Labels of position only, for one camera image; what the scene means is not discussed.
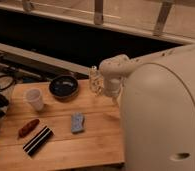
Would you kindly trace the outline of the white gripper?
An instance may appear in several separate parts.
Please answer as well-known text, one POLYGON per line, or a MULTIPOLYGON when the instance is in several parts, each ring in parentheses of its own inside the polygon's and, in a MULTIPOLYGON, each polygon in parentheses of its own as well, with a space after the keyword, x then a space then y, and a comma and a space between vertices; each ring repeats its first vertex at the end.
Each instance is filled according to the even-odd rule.
MULTIPOLYGON (((96 95, 103 94, 103 79, 96 66, 92 66, 89 70, 89 87, 96 95)), ((119 78, 111 78, 104 80, 104 94, 108 97, 115 98, 121 90, 121 80, 119 78)))

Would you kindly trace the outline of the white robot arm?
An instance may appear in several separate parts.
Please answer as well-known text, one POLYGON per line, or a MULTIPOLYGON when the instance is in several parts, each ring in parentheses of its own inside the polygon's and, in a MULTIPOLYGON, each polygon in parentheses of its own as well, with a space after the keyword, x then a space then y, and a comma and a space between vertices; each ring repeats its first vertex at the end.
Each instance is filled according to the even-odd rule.
POLYGON ((105 59, 89 81, 119 106, 125 171, 195 171, 195 44, 105 59))

